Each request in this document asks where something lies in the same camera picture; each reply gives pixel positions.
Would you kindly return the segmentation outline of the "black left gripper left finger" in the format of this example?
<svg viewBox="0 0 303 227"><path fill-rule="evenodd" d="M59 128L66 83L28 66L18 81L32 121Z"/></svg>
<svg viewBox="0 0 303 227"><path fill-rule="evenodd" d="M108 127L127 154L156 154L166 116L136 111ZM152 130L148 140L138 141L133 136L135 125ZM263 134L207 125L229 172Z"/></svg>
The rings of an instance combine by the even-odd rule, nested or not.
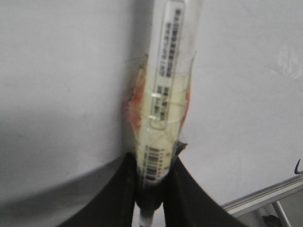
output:
<svg viewBox="0 0 303 227"><path fill-rule="evenodd" d="M97 196L61 227L130 227L136 186L136 161L125 154L117 172Z"/></svg>

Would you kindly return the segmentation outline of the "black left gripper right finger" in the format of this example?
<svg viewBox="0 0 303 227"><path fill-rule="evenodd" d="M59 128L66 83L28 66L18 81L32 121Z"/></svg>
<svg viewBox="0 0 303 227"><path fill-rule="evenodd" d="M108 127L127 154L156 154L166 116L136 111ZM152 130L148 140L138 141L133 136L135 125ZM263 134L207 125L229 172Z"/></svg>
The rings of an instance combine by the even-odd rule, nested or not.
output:
<svg viewBox="0 0 303 227"><path fill-rule="evenodd" d="M166 178L163 207L167 227L244 227L193 179L179 158Z"/></svg>

